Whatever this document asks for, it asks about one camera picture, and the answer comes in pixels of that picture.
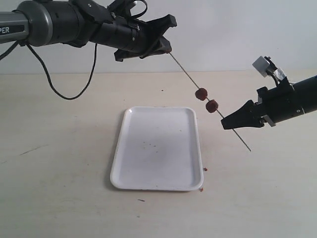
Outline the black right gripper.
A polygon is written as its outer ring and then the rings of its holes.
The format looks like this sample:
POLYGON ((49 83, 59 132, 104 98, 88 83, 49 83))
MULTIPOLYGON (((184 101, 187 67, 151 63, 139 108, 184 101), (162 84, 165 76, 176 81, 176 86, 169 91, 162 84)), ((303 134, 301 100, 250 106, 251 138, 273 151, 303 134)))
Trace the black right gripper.
POLYGON ((221 120, 223 129, 260 128, 306 114, 302 97, 306 80, 291 84, 283 79, 276 87, 257 89, 258 101, 248 100, 240 109, 221 120))

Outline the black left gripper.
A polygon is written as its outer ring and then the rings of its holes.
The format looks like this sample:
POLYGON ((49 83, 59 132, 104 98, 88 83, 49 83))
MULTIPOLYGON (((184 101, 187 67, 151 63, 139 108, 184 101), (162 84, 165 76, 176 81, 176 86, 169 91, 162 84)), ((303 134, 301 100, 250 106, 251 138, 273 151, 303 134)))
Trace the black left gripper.
POLYGON ((115 60, 140 58, 167 54, 171 50, 170 41, 163 37, 169 29, 177 26, 176 18, 168 14, 148 22, 139 20, 148 10, 145 0, 141 1, 145 9, 133 15, 131 9, 136 0, 115 0, 107 10, 113 17, 112 23, 103 23, 90 38, 90 42, 117 49, 115 60))

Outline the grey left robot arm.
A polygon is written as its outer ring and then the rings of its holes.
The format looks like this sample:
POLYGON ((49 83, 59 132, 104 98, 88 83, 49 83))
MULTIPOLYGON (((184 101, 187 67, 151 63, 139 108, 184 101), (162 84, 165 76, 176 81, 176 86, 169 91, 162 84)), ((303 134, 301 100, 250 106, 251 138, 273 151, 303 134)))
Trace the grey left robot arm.
POLYGON ((104 7, 93 0, 25 0, 12 12, 0 14, 0 42, 23 41, 34 47, 88 42, 116 49, 116 61, 168 54, 164 33, 177 25, 173 15, 151 21, 132 15, 133 0, 115 0, 104 7))

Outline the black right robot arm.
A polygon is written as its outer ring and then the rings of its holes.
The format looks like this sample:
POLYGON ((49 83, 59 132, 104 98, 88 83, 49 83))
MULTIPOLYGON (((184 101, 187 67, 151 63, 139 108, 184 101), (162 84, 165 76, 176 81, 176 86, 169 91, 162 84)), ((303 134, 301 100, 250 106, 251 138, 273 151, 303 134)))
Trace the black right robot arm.
POLYGON ((271 127, 277 123, 317 110, 317 77, 295 84, 287 78, 276 87, 257 90, 258 101, 248 100, 240 109, 221 120, 224 129, 271 127))

